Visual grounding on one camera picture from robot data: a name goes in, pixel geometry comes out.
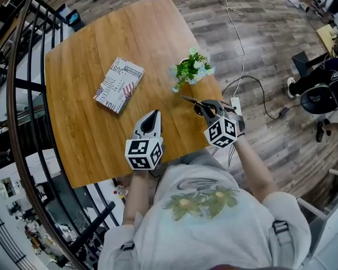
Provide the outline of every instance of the floral print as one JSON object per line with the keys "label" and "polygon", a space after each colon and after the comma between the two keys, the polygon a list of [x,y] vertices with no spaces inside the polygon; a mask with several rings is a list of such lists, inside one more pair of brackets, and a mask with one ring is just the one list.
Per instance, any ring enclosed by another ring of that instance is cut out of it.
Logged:
{"label": "floral print", "polygon": [[164,209],[173,209],[173,220],[178,221],[187,213],[193,216],[216,217],[224,206],[235,207],[237,190],[216,186],[215,189],[195,191],[189,194],[173,195]]}

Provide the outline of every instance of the sneaker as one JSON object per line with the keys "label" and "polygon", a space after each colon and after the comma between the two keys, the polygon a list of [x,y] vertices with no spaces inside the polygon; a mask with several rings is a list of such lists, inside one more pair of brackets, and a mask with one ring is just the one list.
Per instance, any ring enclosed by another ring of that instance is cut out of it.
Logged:
{"label": "sneaker", "polygon": [[317,123],[317,133],[315,134],[315,139],[317,140],[318,143],[321,143],[322,139],[323,139],[324,131],[323,131],[322,127],[323,127],[323,123],[318,122]]}
{"label": "sneaker", "polygon": [[292,3],[292,5],[296,8],[299,8],[299,0],[288,0],[289,2]]}
{"label": "sneaker", "polygon": [[295,83],[295,79],[293,77],[289,77],[287,80],[287,87],[288,87],[287,95],[289,98],[294,98],[294,95],[292,95],[292,93],[289,91],[289,85],[292,83]]}
{"label": "sneaker", "polygon": [[307,3],[300,2],[299,5],[302,7],[302,9],[303,9],[305,12],[308,12],[308,11],[309,11],[309,6],[307,5]]}
{"label": "sneaker", "polygon": [[[324,124],[325,124],[325,125],[329,125],[329,124],[331,124],[331,122],[330,122],[328,119],[325,119],[325,120],[324,120]],[[326,134],[327,134],[328,136],[330,136],[330,135],[332,135],[332,131],[327,130],[327,131],[326,131]]]}

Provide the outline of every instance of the strap buckle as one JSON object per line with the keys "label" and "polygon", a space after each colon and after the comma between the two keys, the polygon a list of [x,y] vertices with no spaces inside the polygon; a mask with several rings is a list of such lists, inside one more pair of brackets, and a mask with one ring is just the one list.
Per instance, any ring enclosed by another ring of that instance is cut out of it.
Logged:
{"label": "strap buckle", "polygon": [[133,241],[129,241],[129,242],[124,243],[124,244],[120,247],[120,250],[122,250],[122,251],[133,250],[134,247],[135,247],[134,242],[133,242]]}
{"label": "strap buckle", "polygon": [[276,235],[285,231],[289,231],[288,223],[286,221],[274,221],[272,227]]}

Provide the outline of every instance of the wooden floor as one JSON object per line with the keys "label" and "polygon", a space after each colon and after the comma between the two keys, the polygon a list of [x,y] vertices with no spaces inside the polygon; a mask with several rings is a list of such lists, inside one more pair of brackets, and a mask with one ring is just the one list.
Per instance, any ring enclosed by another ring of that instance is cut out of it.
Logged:
{"label": "wooden floor", "polygon": [[[77,9],[86,23],[137,0],[45,0],[54,8],[66,3]],[[211,54],[216,79],[221,89],[241,74],[243,51],[234,26],[230,23],[224,0],[173,0],[188,23],[201,49]],[[313,13],[308,16],[291,6],[288,0],[228,0],[230,7],[243,13],[230,12],[242,38],[246,53],[244,74],[260,79],[265,89],[266,105],[272,116],[284,106],[299,100],[285,95],[289,76],[298,78],[291,57],[305,51],[310,59],[324,52],[313,28],[323,24]],[[224,97],[231,98],[236,85]],[[338,169],[338,134],[315,141],[315,127],[324,116],[310,115],[302,107],[289,111],[285,119],[271,120],[265,115],[262,92],[252,79],[241,82],[237,96],[246,121],[246,137],[265,161],[280,188],[302,196],[321,183],[329,168]],[[338,111],[326,115],[338,122]],[[228,152],[215,154],[228,167]],[[233,156],[230,172],[242,187],[245,177],[239,159]]]}

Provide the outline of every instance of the book cover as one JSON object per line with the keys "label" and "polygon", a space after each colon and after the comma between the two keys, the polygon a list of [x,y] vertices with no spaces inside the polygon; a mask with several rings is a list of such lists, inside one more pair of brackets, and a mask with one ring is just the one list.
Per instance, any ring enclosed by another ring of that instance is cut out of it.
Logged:
{"label": "book cover", "polygon": [[94,99],[120,113],[138,85],[144,69],[117,57],[96,91]]}

